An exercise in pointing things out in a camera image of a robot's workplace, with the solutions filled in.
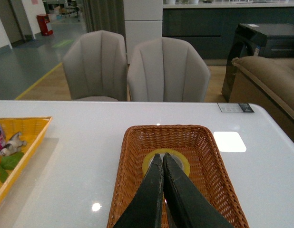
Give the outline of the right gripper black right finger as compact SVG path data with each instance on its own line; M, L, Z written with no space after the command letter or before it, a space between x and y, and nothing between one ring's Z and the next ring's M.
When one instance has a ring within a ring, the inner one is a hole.
M164 198L178 228L231 228L178 166L173 157L163 157Z

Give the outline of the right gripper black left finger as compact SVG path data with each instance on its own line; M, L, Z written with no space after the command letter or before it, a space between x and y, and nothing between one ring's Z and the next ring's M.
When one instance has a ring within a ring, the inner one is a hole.
M156 153L134 198L115 223L114 227L161 227L163 185L163 162L160 155Z

